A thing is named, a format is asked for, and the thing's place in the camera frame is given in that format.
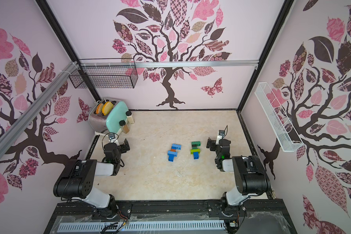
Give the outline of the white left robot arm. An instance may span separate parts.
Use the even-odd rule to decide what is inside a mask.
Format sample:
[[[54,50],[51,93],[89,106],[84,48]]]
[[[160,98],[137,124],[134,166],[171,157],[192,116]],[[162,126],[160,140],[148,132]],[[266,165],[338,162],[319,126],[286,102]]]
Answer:
[[[105,157],[101,162],[71,160],[54,185],[54,196],[65,201],[84,202],[98,212],[103,212],[106,218],[116,216],[119,208],[114,196],[94,187],[93,183],[97,176],[116,176],[120,168],[125,166],[121,156],[129,150],[127,139],[122,144],[112,141],[103,145]]]

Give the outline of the small dark green lego brick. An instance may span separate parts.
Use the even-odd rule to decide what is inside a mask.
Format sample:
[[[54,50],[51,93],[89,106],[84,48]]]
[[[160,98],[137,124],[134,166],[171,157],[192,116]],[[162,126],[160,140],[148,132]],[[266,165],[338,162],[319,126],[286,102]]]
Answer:
[[[191,144],[192,144],[192,147],[199,147],[199,146],[201,146],[200,141],[193,141]]]

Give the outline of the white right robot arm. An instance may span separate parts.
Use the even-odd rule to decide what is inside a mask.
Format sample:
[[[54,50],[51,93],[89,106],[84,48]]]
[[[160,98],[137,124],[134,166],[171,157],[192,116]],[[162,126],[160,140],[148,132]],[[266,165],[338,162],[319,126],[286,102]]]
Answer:
[[[235,186],[220,200],[221,211],[239,207],[251,197],[259,197],[270,189],[270,181],[258,156],[231,156],[228,139],[207,140],[206,148],[215,152],[215,165],[221,172],[233,173]]]

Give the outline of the lime green lego brick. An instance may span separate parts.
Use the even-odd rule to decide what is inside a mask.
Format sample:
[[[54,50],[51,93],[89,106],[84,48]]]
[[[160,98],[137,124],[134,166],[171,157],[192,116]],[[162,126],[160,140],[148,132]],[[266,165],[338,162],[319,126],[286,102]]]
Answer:
[[[191,153],[191,154],[194,154],[195,152],[198,152],[198,153],[199,153],[199,152],[200,152],[200,149],[192,149],[192,150],[190,150],[190,153]]]

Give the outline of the light blue long lego brick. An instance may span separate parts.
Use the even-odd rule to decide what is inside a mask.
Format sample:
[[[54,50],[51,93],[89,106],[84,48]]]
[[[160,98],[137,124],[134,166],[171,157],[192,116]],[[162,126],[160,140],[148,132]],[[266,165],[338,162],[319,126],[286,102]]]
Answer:
[[[181,145],[179,145],[179,144],[172,144],[171,148],[174,149],[174,150],[181,150]]]

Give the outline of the blue small lego brick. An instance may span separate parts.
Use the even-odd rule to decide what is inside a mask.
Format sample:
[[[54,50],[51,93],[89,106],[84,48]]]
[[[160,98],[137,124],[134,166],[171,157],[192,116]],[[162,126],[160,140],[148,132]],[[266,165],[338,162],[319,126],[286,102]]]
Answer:
[[[173,162],[174,161],[174,156],[173,155],[170,155],[170,156],[168,156],[168,161],[170,161],[170,162]]]

